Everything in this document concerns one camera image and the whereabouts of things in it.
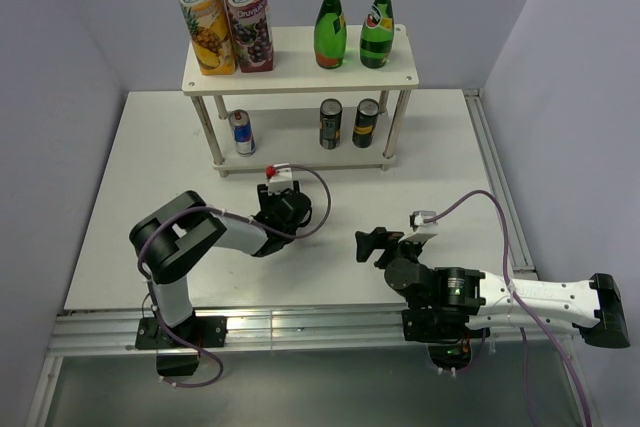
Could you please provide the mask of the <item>black energy can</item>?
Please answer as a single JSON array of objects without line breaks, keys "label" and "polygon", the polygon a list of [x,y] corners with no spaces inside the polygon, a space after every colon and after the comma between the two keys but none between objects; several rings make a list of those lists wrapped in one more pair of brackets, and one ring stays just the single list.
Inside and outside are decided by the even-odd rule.
[{"label": "black energy can", "polygon": [[368,148],[373,142],[380,107],[376,100],[365,98],[356,108],[352,142],[358,148]]},{"label": "black energy can", "polygon": [[320,145],[327,150],[340,143],[342,104],[335,98],[325,99],[320,105]]}]

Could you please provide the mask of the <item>blue red bull can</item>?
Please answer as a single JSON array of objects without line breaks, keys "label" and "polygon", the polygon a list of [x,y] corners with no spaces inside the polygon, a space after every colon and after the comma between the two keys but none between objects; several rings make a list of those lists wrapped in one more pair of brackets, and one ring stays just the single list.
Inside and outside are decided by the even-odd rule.
[{"label": "blue red bull can", "polygon": [[228,120],[236,152],[241,156],[251,156],[255,152],[255,140],[248,113],[236,109],[229,113]]}]

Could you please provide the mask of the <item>black energy can front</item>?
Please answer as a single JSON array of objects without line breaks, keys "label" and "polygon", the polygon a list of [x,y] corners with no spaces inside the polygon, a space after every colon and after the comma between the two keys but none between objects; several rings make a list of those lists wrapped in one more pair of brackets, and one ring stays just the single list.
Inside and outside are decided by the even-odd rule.
[{"label": "black energy can front", "polygon": [[373,142],[380,107],[376,100],[365,98],[356,108],[352,142],[358,148],[368,148]]}]

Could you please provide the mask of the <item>plain green glass bottle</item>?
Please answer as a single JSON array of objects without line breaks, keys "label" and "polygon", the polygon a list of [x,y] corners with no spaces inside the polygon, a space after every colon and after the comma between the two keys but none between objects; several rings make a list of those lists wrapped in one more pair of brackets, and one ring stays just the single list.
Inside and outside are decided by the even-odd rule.
[{"label": "plain green glass bottle", "polygon": [[341,0],[323,0],[314,27],[316,63],[324,69],[342,65],[347,29]]}]

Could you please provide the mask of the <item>green bottle with label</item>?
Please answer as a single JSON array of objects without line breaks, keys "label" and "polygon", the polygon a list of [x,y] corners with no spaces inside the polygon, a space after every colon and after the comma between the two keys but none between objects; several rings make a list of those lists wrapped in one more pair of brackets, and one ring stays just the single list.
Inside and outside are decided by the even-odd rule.
[{"label": "green bottle with label", "polygon": [[374,0],[363,22],[360,35],[360,62],[367,68],[383,67],[394,40],[392,0]]}]

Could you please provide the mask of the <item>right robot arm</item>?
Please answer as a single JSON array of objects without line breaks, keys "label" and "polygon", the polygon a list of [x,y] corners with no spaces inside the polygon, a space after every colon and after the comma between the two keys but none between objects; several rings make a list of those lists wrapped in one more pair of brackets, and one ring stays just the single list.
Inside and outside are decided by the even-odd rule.
[{"label": "right robot arm", "polygon": [[406,236],[377,227],[356,232],[355,239],[357,261],[364,263],[380,251],[375,266],[405,299],[401,316],[408,341],[445,343],[523,328],[579,334],[599,348],[630,345],[620,291],[609,274],[577,282],[506,281],[481,270],[427,267],[419,260],[424,234]]}]

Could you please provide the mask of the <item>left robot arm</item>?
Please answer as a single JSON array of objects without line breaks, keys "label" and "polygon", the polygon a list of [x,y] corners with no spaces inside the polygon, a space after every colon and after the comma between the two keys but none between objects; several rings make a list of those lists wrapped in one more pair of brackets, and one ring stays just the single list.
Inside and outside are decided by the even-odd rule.
[{"label": "left robot arm", "polygon": [[188,190],[130,231],[129,240],[147,266],[145,276],[162,317],[159,335],[170,345],[183,346],[194,336],[187,275],[210,249],[265,257],[291,243],[310,222],[312,202],[297,181],[277,194],[270,194],[265,184],[257,192],[260,211],[248,221],[208,210],[202,197]]}]

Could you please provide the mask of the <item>white two-tier shelf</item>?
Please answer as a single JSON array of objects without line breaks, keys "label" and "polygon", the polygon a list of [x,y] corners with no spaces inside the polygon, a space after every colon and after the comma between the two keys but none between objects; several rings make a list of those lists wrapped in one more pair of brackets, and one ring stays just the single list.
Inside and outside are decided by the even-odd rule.
[{"label": "white two-tier shelf", "polygon": [[[276,27],[273,34],[278,50],[269,72],[204,76],[194,50],[187,51],[182,91],[196,109],[214,170],[225,177],[279,162],[319,169],[388,169],[395,160],[410,95],[419,84],[406,27],[396,25],[390,59],[381,69],[360,63],[357,25],[348,28],[347,56],[335,70],[315,63],[312,27]],[[319,107],[326,98],[336,98],[343,106],[341,143],[334,150],[319,143]],[[355,110],[363,98],[380,105],[368,148],[352,142]],[[236,109],[250,118],[255,140],[251,156],[236,152],[228,120]]]}]

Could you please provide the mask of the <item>grape juice carton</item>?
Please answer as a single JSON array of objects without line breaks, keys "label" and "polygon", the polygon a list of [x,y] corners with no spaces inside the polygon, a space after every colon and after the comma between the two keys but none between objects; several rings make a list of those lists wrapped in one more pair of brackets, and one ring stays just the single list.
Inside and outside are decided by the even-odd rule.
[{"label": "grape juice carton", "polygon": [[225,0],[237,64],[243,73],[274,69],[268,0]]}]

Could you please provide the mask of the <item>pineapple juice carton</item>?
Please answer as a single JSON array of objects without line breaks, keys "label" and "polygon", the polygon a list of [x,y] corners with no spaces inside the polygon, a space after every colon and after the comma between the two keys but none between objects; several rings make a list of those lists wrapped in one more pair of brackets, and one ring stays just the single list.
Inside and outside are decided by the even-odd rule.
[{"label": "pineapple juice carton", "polygon": [[236,60],[223,0],[178,0],[203,75],[231,75]]}]

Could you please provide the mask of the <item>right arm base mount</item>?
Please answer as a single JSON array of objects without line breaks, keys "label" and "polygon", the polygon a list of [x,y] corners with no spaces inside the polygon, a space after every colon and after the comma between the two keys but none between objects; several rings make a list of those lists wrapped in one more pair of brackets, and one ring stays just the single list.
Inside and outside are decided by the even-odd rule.
[{"label": "right arm base mount", "polygon": [[447,372],[452,377],[473,366],[490,337],[488,328],[468,327],[470,317],[461,313],[405,309],[401,319],[404,339],[426,344],[438,374]]}]

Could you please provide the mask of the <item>aluminium front rail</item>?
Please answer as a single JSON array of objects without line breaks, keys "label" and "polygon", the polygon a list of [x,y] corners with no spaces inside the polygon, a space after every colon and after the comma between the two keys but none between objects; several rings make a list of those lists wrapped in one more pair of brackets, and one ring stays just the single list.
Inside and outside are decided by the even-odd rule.
[{"label": "aluminium front rail", "polygon": [[[290,351],[396,347],[405,343],[402,306],[362,305],[291,309],[199,309],[200,317],[224,316],[219,351]],[[56,319],[46,355],[133,355],[141,312],[72,312]]]}]

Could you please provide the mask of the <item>aluminium rail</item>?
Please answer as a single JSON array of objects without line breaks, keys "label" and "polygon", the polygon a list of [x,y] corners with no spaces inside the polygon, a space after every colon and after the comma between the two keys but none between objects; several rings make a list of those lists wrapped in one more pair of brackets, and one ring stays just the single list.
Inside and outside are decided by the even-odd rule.
[{"label": "aluminium rail", "polygon": [[533,275],[536,268],[483,109],[481,93],[480,89],[463,90],[491,190],[505,212],[512,266],[519,275]]},{"label": "aluminium rail", "polygon": [[[291,309],[199,309],[200,317],[224,316],[219,351],[290,351],[396,347],[405,343],[402,306],[362,305]],[[141,312],[72,312],[56,319],[46,355],[133,355]]]}]

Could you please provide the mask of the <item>aluminium right rail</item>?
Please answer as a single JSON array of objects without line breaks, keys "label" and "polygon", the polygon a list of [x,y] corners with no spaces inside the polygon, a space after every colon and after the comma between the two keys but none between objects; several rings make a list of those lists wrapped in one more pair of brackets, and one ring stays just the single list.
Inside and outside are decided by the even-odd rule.
[{"label": "aluminium right rail", "polygon": [[481,93],[480,89],[463,90],[491,190],[505,212],[512,266],[519,275],[533,275],[536,268],[483,109]]}]

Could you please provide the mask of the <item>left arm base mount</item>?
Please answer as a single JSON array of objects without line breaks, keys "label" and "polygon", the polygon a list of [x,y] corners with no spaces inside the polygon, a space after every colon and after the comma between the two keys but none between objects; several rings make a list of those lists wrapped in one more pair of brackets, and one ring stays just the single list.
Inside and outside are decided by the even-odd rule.
[{"label": "left arm base mount", "polygon": [[[222,348],[227,334],[227,318],[224,316],[197,316],[173,328],[182,339],[199,348]],[[155,317],[143,317],[139,321],[134,343],[138,351],[164,351],[184,348],[184,345],[170,337]],[[193,375],[201,354],[157,354],[156,370],[165,377],[188,377]]]}]

